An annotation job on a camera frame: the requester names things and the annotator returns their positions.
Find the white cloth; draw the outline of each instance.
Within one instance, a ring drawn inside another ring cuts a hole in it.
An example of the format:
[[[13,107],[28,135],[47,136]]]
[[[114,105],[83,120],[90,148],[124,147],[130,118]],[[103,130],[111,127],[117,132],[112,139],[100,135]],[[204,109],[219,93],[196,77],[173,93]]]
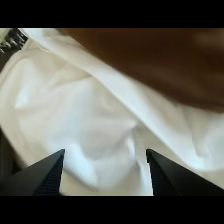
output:
[[[66,195],[152,195],[152,148],[224,188],[224,115],[173,103],[54,29],[0,75],[0,124],[26,165],[66,150]]]

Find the brown object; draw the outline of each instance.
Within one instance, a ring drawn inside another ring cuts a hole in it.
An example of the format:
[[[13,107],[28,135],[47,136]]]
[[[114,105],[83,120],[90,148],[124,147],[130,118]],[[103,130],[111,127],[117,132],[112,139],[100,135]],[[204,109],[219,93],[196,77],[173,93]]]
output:
[[[66,28],[92,54],[172,99],[224,111],[224,29]]]

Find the black and white patterned object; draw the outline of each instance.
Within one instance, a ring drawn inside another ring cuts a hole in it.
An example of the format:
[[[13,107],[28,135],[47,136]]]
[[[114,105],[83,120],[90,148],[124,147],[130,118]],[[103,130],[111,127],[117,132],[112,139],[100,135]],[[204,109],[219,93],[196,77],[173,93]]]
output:
[[[18,28],[11,28],[0,43],[0,53],[20,50],[26,41],[27,37]]]

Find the black triangular object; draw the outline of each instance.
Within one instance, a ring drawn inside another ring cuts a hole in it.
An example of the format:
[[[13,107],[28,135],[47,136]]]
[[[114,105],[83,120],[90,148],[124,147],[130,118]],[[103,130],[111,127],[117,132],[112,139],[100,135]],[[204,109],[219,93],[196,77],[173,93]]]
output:
[[[65,150],[27,167],[0,184],[0,196],[59,195]]]
[[[224,190],[195,173],[147,149],[155,196],[224,196]]]

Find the wrinkled white fabric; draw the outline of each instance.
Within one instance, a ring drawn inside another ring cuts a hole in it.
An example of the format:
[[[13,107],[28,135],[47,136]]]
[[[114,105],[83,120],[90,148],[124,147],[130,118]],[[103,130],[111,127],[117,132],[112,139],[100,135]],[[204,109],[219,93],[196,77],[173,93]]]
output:
[[[26,165],[66,150],[66,195],[152,195],[152,148],[224,188],[224,115],[175,104],[54,29],[0,75],[0,124]]]

